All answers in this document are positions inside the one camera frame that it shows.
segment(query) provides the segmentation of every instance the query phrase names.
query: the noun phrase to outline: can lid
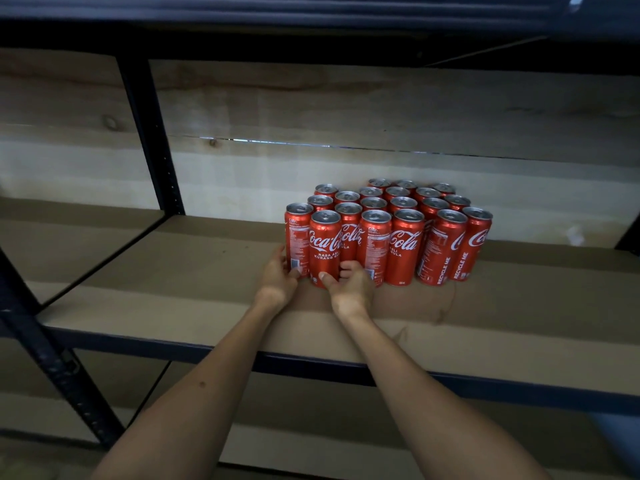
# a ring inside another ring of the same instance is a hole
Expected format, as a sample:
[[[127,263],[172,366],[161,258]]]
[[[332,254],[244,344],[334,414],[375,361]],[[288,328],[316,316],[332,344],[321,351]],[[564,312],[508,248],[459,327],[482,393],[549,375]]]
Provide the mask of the can lid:
[[[456,193],[456,188],[451,184],[443,184],[441,182],[439,184],[429,184],[427,186],[431,187],[432,189],[439,190],[440,192],[445,193],[445,194],[454,194],[454,193]]]
[[[480,221],[490,221],[493,218],[493,214],[491,212],[485,209],[480,209],[479,207],[465,207],[462,209],[462,212],[465,215]]]
[[[387,206],[387,201],[380,197],[366,197],[360,201],[360,204],[363,207],[382,209]]]
[[[385,210],[365,210],[362,213],[362,219],[367,222],[384,224],[391,220],[391,214]]]
[[[467,197],[462,197],[462,195],[445,195],[444,200],[457,205],[471,205],[471,201]]]
[[[340,214],[334,210],[318,210],[311,216],[311,220],[318,224],[336,224],[340,222]]]
[[[311,195],[307,202],[313,205],[329,205],[333,203],[333,199],[329,195]]]
[[[335,199],[336,200],[348,200],[348,201],[354,201],[356,202],[357,200],[360,199],[360,194],[357,192],[352,192],[350,190],[343,190],[341,192],[336,193],[335,195]]]
[[[442,197],[442,192],[431,187],[420,187],[415,190],[415,193],[422,197]]]
[[[352,216],[361,213],[362,206],[356,202],[342,202],[335,206],[335,211],[338,212],[338,214]]]
[[[390,187],[391,182],[386,178],[372,178],[369,181],[369,185],[373,185],[374,187]]]
[[[407,180],[405,178],[402,179],[402,180],[396,180],[394,185],[396,187],[402,187],[404,189],[416,189],[416,188],[418,188],[418,185],[416,185],[413,180]]]
[[[385,192],[396,197],[406,197],[407,195],[411,194],[409,190],[402,187],[389,187],[387,190],[385,190]]]
[[[396,207],[410,208],[417,207],[418,201],[411,197],[393,197],[393,199],[391,199],[391,204],[395,205]]]
[[[439,210],[438,217],[448,222],[455,222],[458,224],[462,224],[468,221],[468,218],[466,215],[464,215],[462,212],[458,212],[457,210],[452,210],[452,209]]]
[[[379,197],[382,195],[382,189],[377,187],[363,187],[360,189],[360,195],[366,195],[367,197]]]
[[[406,222],[420,222],[424,220],[424,216],[416,209],[400,209],[394,213],[396,219]]]
[[[429,207],[433,207],[434,209],[448,209],[450,207],[449,202],[436,197],[423,198],[422,203]]]
[[[287,206],[287,212],[297,216],[304,216],[314,211],[314,206],[308,203],[290,203]]]
[[[338,187],[333,184],[320,184],[316,187],[316,191],[324,194],[332,194],[338,192]]]

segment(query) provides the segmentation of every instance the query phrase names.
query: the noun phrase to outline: person's right hand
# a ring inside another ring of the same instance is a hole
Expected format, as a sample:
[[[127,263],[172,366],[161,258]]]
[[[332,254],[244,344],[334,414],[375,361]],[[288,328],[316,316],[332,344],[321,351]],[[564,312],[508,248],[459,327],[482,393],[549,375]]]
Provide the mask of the person's right hand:
[[[331,294],[333,313],[341,322],[369,318],[375,286],[357,261],[340,263],[340,282],[329,273],[320,273],[324,287]]]

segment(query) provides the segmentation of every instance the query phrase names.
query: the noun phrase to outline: person's left hand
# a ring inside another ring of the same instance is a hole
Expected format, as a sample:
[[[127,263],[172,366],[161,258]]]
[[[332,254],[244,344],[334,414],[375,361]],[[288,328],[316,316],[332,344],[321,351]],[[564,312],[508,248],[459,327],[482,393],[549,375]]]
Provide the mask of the person's left hand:
[[[258,281],[254,304],[273,306],[275,313],[283,309],[296,292],[300,270],[285,271],[286,258],[282,255],[284,246],[278,246],[264,265],[262,276]]]

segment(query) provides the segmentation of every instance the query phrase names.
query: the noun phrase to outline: aluminum can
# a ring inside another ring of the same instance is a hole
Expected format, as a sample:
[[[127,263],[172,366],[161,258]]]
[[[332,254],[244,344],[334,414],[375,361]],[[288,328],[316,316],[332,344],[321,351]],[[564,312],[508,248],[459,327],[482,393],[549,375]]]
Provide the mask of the aluminum can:
[[[391,186],[391,182],[386,178],[372,178],[367,182],[368,187],[375,187],[380,190],[384,190]]]
[[[333,201],[336,205],[344,202],[358,202],[360,200],[360,194],[357,192],[352,192],[350,190],[343,190],[341,192],[336,193],[335,197],[333,197]]]
[[[450,184],[443,184],[443,183],[439,183],[439,184],[429,184],[427,185],[427,187],[431,187],[432,189],[436,189],[438,192],[444,194],[444,195],[451,195],[456,193],[456,188],[453,185]]]
[[[393,286],[411,284],[420,252],[424,216],[419,210],[396,211],[392,220],[385,282]]]
[[[376,286],[382,285],[387,268],[391,214],[384,210],[365,210],[360,218],[358,261]]]
[[[444,193],[431,187],[420,187],[415,190],[414,199],[421,201],[425,197],[443,198]]]
[[[390,202],[393,197],[409,197],[411,192],[402,187],[388,187],[385,189],[385,199]]]
[[[340,261],[354,261],[358,254],[358,236],[360,235],[360,215],[362,206],[355,202],[343,202],[335,206],[340,214],[342,238],[340,243]]]
[[[471,205],[471,201],[467,197],[462,197],[462,195],[445,195],[444,200],[449,202],[450,208],[459,212],[462,212],[462,209]]]
[[[380,197],[366,197],[360,201],[363,210],[386,210],[387,201]]]
[[[418,279],[421,282],[441,286],[447,281],[449,266],[458,255],[465,238],[467,221],[467,216],[457,210],[438,211],[418,265]]]
[[[311,195],[307,199],[307,203],[313,205],[314,210],[333,210],[333,199],[327,195]]]
[[[335,199],[335,195],[338,193],[338,187],[333,184],[320,184],[316,187],[314,195],[326,195]]]
[[[396,210],[417,209],[418,201],[411,197],[393,197],[389,202],[389,214],[395,215]]]
[[[395,187],[402,187],[404,189],[409,190],[409,197],[415,198],[415,191],[418,188],[418,185],[416,185],[416,183],[412,180],[407,180],[407,179],[402,179],[402,180],[396,180],[393,185]]]
[[[309,222],[314,208],[308,203],[290,203],[284,213],[287,270],[300,268],[300,276],[309,275]]]
[[[334,210],[319,210],[311,215],[309,224],[309,277],[324,288],[318,275],[324,271],[340,279],[340,214]]]
[[[477,207],[465,207],[462,213],[468,217],[469,221],[458,256],[449,269],[449,279],[455,281],[466,281],[473,271],[480,247],[484,244],[486,235],[489,234],[493,220],[491,212]]]
[[[359,190],[360,198],[382,197],[385,191],[377,187],[363,187]]]
[[[418,256],[422,257],[422,255],[424,254],[424,246],[427,244],[427,236],[429,235],[431,224],[433,224],[433,220],[436,218],[438,211],[448,208],[449,202],[441,198],[427,197],[423,198],[420,202],[418,210],[420,210],[420,212],[424,215],[424,230],[422,231],[420,254],[418,254]]]

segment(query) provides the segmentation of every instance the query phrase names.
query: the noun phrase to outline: person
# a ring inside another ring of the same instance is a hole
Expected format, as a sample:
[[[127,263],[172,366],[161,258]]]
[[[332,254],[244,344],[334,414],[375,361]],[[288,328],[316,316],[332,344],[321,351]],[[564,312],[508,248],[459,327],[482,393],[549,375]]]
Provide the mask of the person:
[[[211,478],[262,336],[298,286],[298,270],[284,271],[283,248],[265,265],[242,319],[140,414],[100,462],[93,480]],[[425,478],[550,478],[507,432],[430,377],[380,330],[370,315],[373,282],[359,263],[341,263],[340,281],[327,273],[320,278]]]

